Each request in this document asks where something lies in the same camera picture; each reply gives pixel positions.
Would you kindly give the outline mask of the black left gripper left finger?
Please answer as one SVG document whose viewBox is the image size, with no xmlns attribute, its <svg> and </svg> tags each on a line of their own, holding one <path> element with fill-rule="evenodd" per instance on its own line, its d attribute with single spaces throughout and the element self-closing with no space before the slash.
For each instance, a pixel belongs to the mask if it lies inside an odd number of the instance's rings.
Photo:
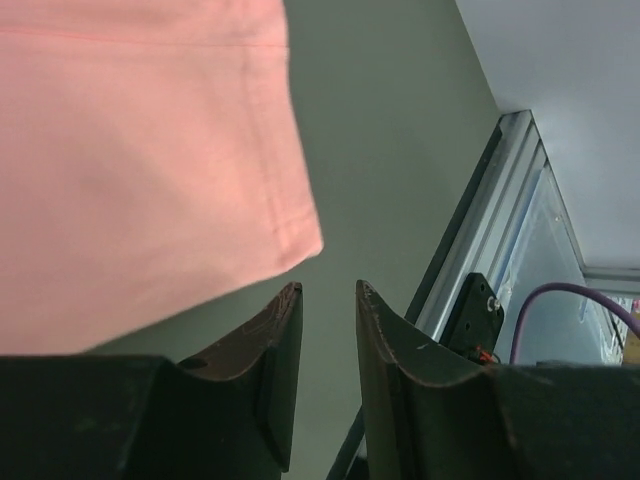
<svg viewBox="0 0 640 480">
<path fill-rule="evenodd" d="M 278 479 L 290 466 L 303 291 L 180 362 L 5 356 L 5 479 Z"/>
</svg>

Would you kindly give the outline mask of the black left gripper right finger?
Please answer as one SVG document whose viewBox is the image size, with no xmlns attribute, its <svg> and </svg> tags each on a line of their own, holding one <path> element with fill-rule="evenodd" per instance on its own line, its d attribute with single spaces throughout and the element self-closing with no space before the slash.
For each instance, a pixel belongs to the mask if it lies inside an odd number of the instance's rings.
<svg viewBox="0 0 640 480">
<path fill-rule="evenodd" d="M 356 285 L 374 479 L 635 479 L 635 366 L 481 366 Z"/>
</svg>

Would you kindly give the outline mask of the pink t shirt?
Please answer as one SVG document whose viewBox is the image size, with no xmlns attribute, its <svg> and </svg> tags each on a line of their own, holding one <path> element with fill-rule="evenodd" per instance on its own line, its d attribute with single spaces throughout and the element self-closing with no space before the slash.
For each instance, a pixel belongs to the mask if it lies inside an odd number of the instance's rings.
<svg viewBox="0 0 640 480">
<path fill-rule="evenodd" d="M 1 350 L 80 352 L 323 246 L 280 1 L 1 5 Z"/>
</svg>

